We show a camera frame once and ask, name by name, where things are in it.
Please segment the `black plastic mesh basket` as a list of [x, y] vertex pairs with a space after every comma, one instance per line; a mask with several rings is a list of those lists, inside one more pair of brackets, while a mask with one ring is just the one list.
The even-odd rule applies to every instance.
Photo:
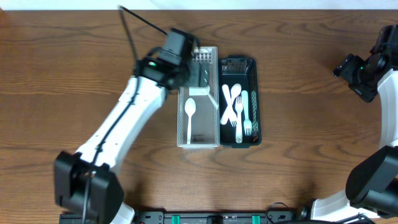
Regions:
[[[236, 127], [232, 127], [230, 121], [227, 121], [225, 125], [220, 123], [220, 143], [224, 146], [230, 146], [233, 148], [249, 148], [251, 146], [257, 146], [261, 143], [261, 118], [260, 118], [260, 106], [259, 106], [259, 90], [257, 84], [257, 67], [256, 61], [253, 58], [245, 57], [243, 55], [230, 55], [227, 58], [218, 60], [218, 71], [219, 71], [219, 89], [220, 89], [220, 120], [223, 115], [227, 103], [224, 98], [222, 91], [222, 85], [227, 84], [229, 89], [236, 83], [241, 85], [241, 92], [246, 90], [249, 97], [249, 119], [252, 122], [252, 134], [246, 136], [244, 132], [244, 111], [241, 113], [242, 116], [242, 130], [243, 130], [243, 141], [237, 143], [235, 140]], [[233, 109], [235, 110], [236, 98], [233, 103]]]

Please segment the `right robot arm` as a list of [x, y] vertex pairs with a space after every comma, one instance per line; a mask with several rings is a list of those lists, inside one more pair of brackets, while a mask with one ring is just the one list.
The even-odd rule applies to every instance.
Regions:
[[314, 200], [297, 215], [302, 220], [341, 222], [397, 216], [397, 51], [371, 52], [363, 60], [349, 54], [334, 71], [365, 102], [381, 99], [379, 149], [349, 174], [344, 190]]

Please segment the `clear plastic mesh basket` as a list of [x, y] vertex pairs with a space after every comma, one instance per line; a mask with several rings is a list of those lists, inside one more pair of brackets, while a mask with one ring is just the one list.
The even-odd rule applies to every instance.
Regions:
[[[218, 104], [218, 48], [200, 47], [195, 49], [195, 57], [191, 62], [210, 64], [210, 92]], [[183, 149], [214, 149], [220, 145], [220, 112], [215, 109], [209, 97], [190, 96], [186, 84], [178, 90], [177, 146]], [[192, 116], [191, 144], [187, 144], [188, 116], [185, 103], [193, 98], [196, 112]]]

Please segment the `pink-white plastic spoon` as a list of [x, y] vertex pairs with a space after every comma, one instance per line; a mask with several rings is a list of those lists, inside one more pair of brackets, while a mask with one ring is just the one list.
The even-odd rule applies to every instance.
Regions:
[[227, 102], [227, 107], [223, 115], [221, 116], [220, 123], [222, 125], [225, 125], [227, 121], [230, 121], [232, 127], [235, 127], [237, 125], [237, 115], [234, 112], [233, 103], [235, 98], [241, 93], [241, 85], [236, 83], [232, 86], [231, 89], [229, 89], [229, 86], [227, 84], [224, 84], [221, 88], [224, 94], [224, 98]]

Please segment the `white plastic spoon bottom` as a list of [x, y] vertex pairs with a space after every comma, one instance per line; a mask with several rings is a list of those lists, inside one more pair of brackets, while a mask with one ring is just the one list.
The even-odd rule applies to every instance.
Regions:
[[192, 136], [192, 116], [196, 112], [196, 103], [193, 98], [189, 98], [185, 103], [185, 112], [188, 116], [188, 124], [187, 124], [187, 144], [191, 144], [191, 136]]

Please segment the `cream plastic fork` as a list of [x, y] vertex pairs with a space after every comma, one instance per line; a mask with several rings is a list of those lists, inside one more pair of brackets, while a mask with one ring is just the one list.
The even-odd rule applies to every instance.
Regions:
[[237, 143], [242, 143], [243, 141], [243, 130], [242, 130], [242, 116], [243, 112], [243, 102], [240, 96], [236, 98], [235, 110], [237, 112], [237, 125], [236, 125], [236, 134], [235, 140]]

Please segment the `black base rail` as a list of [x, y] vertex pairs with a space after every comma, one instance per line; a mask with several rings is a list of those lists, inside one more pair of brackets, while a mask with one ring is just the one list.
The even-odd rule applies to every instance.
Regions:
[[320, 223], [319, 220], [299, 220], [292, 210], [277, 209], [264, 213], [164, 213], [138, 212], [132, 224], [280, 224]]

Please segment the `mint green plastic fork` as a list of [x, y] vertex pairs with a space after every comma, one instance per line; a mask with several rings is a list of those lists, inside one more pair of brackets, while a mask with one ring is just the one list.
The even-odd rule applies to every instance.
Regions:
[[249, 97], [248, 92], [243, 90], [241, 92], [242, 102], [243, 102], [243, 111], [244, 111], [244, 132], [246, 136], [250, 136], [252, 134], [252, 122], [249, 119]]

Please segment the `white plastic spoon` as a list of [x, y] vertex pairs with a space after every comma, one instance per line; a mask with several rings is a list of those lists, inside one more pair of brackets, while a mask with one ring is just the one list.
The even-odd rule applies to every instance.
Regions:
[[187, 124], [187, 144], [191, 144], [191, 136], [192, 136], [192, 116], [196, 112], [196, 103], [193, 98], [189, 98], [185, 103], [185, 112], [188, 116], [188, 124]]
[[219, 108], [219, 104], [214, 99], [213, 95], [210, 92], [210, 86], [205, 87], [205, 93], [209, 97], [210, 101], [212, 102], [213, 106], [217, 110]]

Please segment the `pink-white plastic fork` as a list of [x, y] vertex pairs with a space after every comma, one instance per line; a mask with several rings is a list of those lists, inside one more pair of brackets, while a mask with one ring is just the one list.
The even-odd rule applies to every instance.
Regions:
[[224, 94], [224, 98], [226, 100], [227, 106], [226, 109], [223, 113], [223, 115], [221, 116], [221, 120], [220, 123], [222, 125], [225, 125], [227, 123], [227, 121], [230, 121], [232, 127], [236, 127], [237, 125], [237, 117], [233, 111], [233, 107], [232, 107], [232, 102], [231, 102], [231, 93], [229, 90], [229, 86], [227, 84], [222, 85], [222, 91]]

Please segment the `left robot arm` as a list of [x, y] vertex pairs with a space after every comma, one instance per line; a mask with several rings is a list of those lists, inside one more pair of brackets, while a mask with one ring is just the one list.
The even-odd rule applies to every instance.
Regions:
[[209, 86], [218, 72], [198, 58], [173, 63], [144, 57], [99, 129], [73, 154], [54, 161], [55, 202], [76, 215], [74, 223], [131, 223], [118, 173], [124, 158], [170, 90]]

